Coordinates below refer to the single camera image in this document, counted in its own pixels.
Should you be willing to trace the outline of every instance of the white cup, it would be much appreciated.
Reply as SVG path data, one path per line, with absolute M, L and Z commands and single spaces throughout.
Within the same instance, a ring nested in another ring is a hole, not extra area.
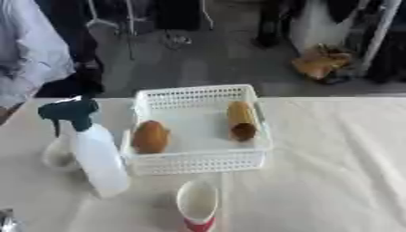
M 203 180 L 187 182 L 179 189 L 176 201 L 188 230 L 207 232 L 213 228 L 218 208 L 214 186 Z

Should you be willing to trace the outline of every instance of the spray bottle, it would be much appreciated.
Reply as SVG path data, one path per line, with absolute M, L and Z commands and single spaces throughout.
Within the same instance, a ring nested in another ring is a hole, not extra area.
M 70 138 L 72 154 L 100 197 L 108 198 L 125 191 L 130 186 L 130 177 L 112 135 L 101 125 L 92 123 L 90 115 L 97 110 L 95 100 L 78 96 L 46 104 L 38 113 L 53 122 L 56 137 L 60 135 L 59 121 L 71 122 L 76 131 Z

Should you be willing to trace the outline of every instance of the brown paper cup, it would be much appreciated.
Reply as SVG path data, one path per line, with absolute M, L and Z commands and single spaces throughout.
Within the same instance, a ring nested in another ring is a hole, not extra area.
M 247 141 L 256 135 L 256 126 L 251 108 L 246 102 L 234 101 L 227 110 L 228 126 L 233 138 Z

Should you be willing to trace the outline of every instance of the spray bottle nozzle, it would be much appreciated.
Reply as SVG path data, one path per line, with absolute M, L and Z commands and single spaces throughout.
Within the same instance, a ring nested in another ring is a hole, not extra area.
M 95 100 L 77 96 L 46 104 L 38 109 L 38 114 L 53 122 L 56 137 L 60 134 L 59 120 L 70 121 L 76 131 L 86 131 L 92 126 L 90 115 L 99 110 Z

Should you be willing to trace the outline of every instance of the gray floor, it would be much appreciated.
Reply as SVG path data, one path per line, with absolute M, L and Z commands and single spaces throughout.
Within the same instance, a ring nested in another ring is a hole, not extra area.
M 288 43 L 269 50 L 250 44 L 256 33 L 255 5 L 217 0 L 209 2 L 208 7 L 216 21 L 214 31 L 209 31 L 203 22 L 199 32 L 190 34 L 193 44 L 177 51 L 162 44 L 162 32 L 140 35 L 132 38 L 134 61 L 129 58 L 124 38 L 119 40 L 111 28 L 92 28 L 100 42 L 100 57 L 107 66 L 104 77 L 107 91 L 102 97 L 130 97 L 140 89 L 230 83 L 250 83 L 260 96 L 402 96 L 406 93 L 403 83 L 375 85 L 353 80 L 322 86 L 306 80 L 290 66 L 295 51 Z

